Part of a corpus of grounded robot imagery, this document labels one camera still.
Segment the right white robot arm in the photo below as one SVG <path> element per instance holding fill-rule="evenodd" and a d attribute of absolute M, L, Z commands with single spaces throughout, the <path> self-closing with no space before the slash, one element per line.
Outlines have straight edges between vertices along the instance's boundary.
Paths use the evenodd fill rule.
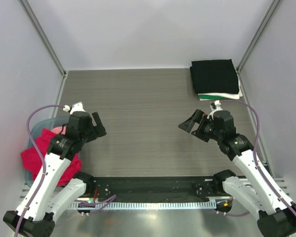
<path fill-rule="evenodd" d="M 264 237 L 287 237 L 296 233 L 296 203 L 278 186 L 258 159 L 246 136 L 237 133 L 233 116 L 226 110 L 209 115 L 196 110 L 179 124 L 180 129 L 204 142 L 214 140 L 246 176 L 246 186 L 230 170 L 216 173 L 212 183 L 217 195 L 229 194 L 256 219 Z"/>

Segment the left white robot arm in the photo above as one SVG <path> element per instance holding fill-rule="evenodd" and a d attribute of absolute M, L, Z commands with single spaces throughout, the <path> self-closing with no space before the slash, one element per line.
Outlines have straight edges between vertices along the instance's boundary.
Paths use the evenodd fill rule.
<path fill-rule="evenodd" d="M 106 135 L 97 112 L 89 114 L 75 111 L 69 116 L 65 133 L 52 137 L 42 167 L 29 192 L 14 211 L 7 211 L 3 221 L 24 237 L 51 236 L 57 220 L 79 196 L 94 194 L 94 177 L 77 172 L 69 183 L 56 195 L 53 192 L 75 155 L 84 144 Z"/>

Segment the black t-shirt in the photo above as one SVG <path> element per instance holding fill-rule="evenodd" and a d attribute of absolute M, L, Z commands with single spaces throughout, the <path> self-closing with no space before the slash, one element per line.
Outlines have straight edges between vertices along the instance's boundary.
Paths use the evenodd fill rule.
<path fill-rule="evenodd" d="M 239 82 L 231 59 L 192 61 L 190 66 L 195 93 L 239 93 Z"/>

